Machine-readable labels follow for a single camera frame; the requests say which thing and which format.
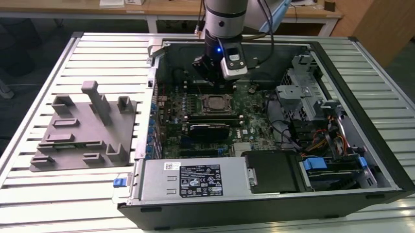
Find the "cardboard box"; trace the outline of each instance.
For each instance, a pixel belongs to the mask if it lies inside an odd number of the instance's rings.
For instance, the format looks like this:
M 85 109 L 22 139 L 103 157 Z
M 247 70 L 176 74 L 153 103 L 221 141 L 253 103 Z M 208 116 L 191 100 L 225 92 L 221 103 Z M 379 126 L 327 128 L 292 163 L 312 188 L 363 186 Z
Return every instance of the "cardboard box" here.
M 143 5 L 145 0 L 125 0 L 125 4 Z

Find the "aluminum extrusion platform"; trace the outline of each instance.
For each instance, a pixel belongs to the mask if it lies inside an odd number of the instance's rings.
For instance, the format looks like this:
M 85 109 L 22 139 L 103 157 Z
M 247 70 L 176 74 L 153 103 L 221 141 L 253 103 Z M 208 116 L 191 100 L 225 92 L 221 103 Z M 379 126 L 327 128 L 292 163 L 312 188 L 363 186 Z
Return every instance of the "aluminum extrusion platform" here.
M 0 228 L 20 232 L 140 232 L 121 215 L 116 203 L 127 200 L 128 187 L 113 189 L 115 178 L 132 166 L 64 171 L 28 170 L 37 144 L 50 121 L 50 103 L 59 94 L 73 101 L 84 80 L 100 83 L 109 101 L 129 96 L 137 101 L 131 153 L 145 138 L 149 105 L 147 89 L 153 68 L 148 51 L 163 38 L 193 38 L 187 34 L 79 33 L 34 99 L 9 146 L 0 158 Z M 359 42 L 345 37 L 279 36 L 276 40 L 319 41 L 409 177 L 415 180 L 415 105 Z M 261 223 L 171 232 L 413 232 L 415 196 L 371 206 L 336 219 Z

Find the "wooden table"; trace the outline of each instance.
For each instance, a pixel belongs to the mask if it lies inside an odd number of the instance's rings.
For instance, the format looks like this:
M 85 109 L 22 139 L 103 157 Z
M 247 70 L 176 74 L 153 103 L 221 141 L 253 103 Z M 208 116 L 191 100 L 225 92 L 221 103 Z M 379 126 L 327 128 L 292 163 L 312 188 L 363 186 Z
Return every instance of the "wooden table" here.
M 0 17 L 144 19 L 149 33 L 157 33 L 157 20 L 197 20 L 199 6 L 200 0 L 147 0 L 115 9 L 100 9 L 99 0 L 0 0 Z M 341 17 L 339 11 L 304 6 L 289 8 L 283 22 L 323 24 L 319 35 L 329 36 Z

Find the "blue clip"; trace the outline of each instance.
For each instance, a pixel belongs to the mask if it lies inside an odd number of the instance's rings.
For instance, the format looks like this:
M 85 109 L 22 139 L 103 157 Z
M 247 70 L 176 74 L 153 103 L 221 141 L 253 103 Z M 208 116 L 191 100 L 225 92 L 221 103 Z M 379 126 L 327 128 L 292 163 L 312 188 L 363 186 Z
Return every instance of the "blue clip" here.
M 308 158 L 303 161 L 305 170 L 325 169 L 327 164 L 323 158 Z
M 365 162 L 365 159 L 363 157 L 359 157 L 359 163 L 363 168 L 368 167 L 368 163 Z
M 221 156 L 221 154 L 223 154 L 224 151 L 225 151 L 224 148 L 219 148 L 219 149 L 217 149 L 217 155 Z
M 127 178 L 116 178 L 112 183 L 113 188 L 127 187 Z

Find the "warning label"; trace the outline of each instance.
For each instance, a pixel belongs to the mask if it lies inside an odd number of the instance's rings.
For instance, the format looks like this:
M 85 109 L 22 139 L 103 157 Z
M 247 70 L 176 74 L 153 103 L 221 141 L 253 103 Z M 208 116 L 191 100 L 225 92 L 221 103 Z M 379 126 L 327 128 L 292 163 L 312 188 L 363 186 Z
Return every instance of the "warning label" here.
M 223 196 L 219 165 L 180 167 L 180 196 L 183 198 Z

